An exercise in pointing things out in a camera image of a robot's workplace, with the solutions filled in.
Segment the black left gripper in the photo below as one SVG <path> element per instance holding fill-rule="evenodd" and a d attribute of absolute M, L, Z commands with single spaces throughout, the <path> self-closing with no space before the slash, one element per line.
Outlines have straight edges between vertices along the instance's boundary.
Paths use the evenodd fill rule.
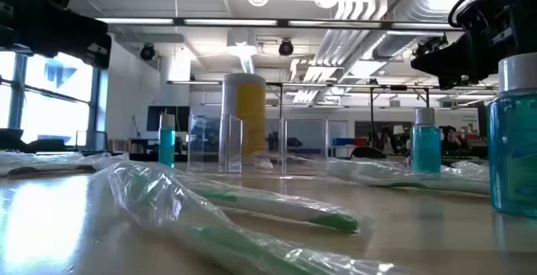
<path fill-rule="evenodd" d="M 106 70 L 112 48 L 107 31 L 106 23 L 75 13 L 36 18 L 0 16 L 0 50 L 48 58 L 63 53 Z"/>

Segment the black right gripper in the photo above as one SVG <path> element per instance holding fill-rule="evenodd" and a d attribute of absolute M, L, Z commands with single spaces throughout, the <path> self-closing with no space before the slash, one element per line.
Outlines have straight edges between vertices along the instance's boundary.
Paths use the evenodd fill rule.
<path fill-rule="evenodd" d="M 438 75 L 449 90 L 476 84 L 498 73 L 498 62 L 517 54 L 537 53 L 537 0 L 476 0 L 459 12 L 465 35 L 410 65 Z"/>

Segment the blue mouthwash bottle white cap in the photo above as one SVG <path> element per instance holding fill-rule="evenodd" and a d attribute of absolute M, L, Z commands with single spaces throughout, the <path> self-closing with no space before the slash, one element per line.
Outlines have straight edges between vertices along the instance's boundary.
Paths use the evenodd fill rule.
<path fill-rule="evenodd" d="M 160 115 L 159 162 L 171 168 L 175 166 L 175 117 L 165 113 Z"/>
<path fill-rule="evenodd" d="M 415 111 L 411 131 L 410 166 L 416 175 L 441 175 L 441 130 L 435 125 L 435 110 L 420 107 Z"/>
<path fill-rule="evenodd" d="M 537 52 L 500 60 L 498 82 L 488 105 L 492 207 L 537 218 Z"/>

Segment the pink toothbrush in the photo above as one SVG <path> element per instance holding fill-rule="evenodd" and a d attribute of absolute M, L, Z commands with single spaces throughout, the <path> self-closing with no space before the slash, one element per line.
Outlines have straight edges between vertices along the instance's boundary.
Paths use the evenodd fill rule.
<path fill-rule="evenodd" d="M 489 170 L 488 163 L 475 163 L 474 161 L 457 161 L 451 164 L 452 168 L 468 172 L 485 172 Z"/>

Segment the clear acrylic organizer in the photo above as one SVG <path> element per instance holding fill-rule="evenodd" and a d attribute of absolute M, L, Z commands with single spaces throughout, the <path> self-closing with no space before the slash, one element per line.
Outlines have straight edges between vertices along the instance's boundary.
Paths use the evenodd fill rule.
<path fill-rule="evenodd" d="M 328 159 L 327 120 L 267 119 L 256 132 L 231 116 L 191 116 L 187 168 L 216 174 L 321 175 Z"/>

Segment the large room window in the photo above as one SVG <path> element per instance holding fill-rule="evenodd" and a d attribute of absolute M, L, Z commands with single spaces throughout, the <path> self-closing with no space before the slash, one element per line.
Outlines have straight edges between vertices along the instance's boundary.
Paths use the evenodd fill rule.
<path fill-rule="evenodd" d="M 102 72 L 67 54 L 50 59 L 0 52 L 0 130 L 22 143 L 95 144 Z"/>

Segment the person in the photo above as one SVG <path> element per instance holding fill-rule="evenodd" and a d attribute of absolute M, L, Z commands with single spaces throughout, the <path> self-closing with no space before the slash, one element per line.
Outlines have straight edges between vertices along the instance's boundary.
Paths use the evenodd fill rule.
<path fill-rule="evenodd" d="M 441 143 L 442 152 L 448 154 L 461 148 L 462 143 L 456 134 L 456 129 L 452 126 L 442 126 L 443 140 Z"/>

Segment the white canister with yellow label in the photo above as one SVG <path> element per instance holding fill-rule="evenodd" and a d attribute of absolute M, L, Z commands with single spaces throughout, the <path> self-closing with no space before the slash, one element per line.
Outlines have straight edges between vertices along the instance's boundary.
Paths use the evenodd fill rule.
<path fill-rule="evenodd" d="M 265 149 L 266 80 L 255 74 L 228 74 L 222 80 L 219 154 L 221 161 L 255 164 Z"/>

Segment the silver ventilation duct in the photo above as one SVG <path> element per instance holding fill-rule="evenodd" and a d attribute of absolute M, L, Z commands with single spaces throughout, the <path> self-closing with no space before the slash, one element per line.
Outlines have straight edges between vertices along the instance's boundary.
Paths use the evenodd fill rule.
<path fill-rule="evenodd" d="M 408 22 L 441 22 L 448 8 L 433 0 L 369 0 L 353 3 L 349 19 L 384 19 Z M 369 76 L 405 51 L 416 37 L 389 31 L 330 29 L 326 32 L 315 65 L 343 67 L 352 75 Z"/>

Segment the black metal stand frame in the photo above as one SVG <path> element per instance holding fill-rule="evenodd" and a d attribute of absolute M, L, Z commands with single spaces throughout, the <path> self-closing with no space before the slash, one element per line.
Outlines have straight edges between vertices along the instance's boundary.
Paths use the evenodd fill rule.
<path fill-rule="evenodd" d="M 428 91 L 415 90 L 407 99 L 369 91 L 356 106 L 267 105 L 266 117 L 284 119 L 281 134 L 288 152 L 341 157 L 355 139 L 367 144 L 371 132 L 379 134 L 388 124 L 413 122 L 414 110 L 426 106 L 436 106 Z"/>

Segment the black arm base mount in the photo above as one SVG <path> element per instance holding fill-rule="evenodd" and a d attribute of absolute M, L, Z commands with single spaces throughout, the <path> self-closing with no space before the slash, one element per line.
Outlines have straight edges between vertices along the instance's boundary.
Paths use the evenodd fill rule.
<path fill-rule="evenodd" d="M 30 143 L 22 140 L 23 130 L 17 128 L 0 128 L 0 150 L 12 150 L 20 153 L 64 152 L 67 150 L 62 139 L 38 139 Z"/>

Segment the dark wall monitor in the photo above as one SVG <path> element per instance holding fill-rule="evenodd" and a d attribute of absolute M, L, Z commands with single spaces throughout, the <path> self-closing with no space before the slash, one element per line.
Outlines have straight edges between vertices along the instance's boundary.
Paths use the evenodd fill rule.
<path fill-rule="evenodd" d="M 147 130 L 156 132 L 161 125 L 174 127 L 176 132 L 187 132 L 190 108 L 188 106 L 150 106 L 148 108 Z"/>

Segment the long ceiling light rail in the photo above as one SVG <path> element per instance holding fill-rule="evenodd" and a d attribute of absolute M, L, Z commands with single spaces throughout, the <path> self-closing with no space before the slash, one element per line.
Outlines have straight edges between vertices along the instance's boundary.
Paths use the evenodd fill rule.
<path fill-rule="evenodd" d="M 442 22 L 386 20 L 264 19 L 264 18 L 96 18 L 112 25 L 211 28 L 355 29 L 393 31 L 457 31 Z"/>

